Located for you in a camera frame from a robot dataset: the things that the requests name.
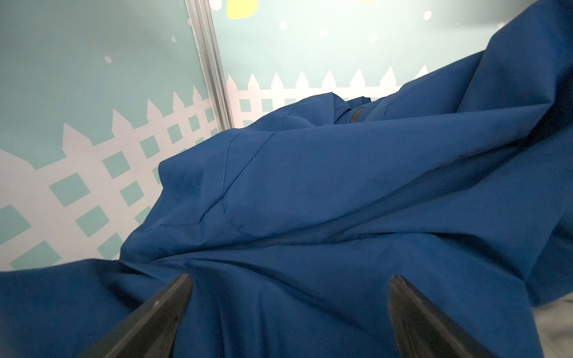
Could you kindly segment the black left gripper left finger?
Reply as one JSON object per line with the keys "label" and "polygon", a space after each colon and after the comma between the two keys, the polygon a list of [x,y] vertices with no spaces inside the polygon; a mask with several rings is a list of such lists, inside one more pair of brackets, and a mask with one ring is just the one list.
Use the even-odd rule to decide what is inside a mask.
{"label": "black left gripper left finger", "polygon": [[81,357],[171,357],[193,288],[188,274],[164,286]]}

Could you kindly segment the blue jacket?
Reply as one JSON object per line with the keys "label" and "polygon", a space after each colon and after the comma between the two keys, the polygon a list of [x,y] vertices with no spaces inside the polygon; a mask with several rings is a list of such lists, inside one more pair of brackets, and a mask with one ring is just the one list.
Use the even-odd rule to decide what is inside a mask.
{"label": "blue jacket", "polygon": [[572,292],[572,3],[370,101],[317,95],[159,166],[120,258],[1,274],[1,355],[75,357],[193,280],[175,357],[396,357],[405,277],[500,357]]}

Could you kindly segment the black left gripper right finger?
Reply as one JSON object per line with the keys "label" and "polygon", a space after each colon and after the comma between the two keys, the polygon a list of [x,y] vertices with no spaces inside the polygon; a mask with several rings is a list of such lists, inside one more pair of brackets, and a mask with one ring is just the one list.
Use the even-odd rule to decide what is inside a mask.
{"label": "black left gripper right finger", "polygon": [[390,280],[389,317],[401,357],[495,356],[401,276]]}

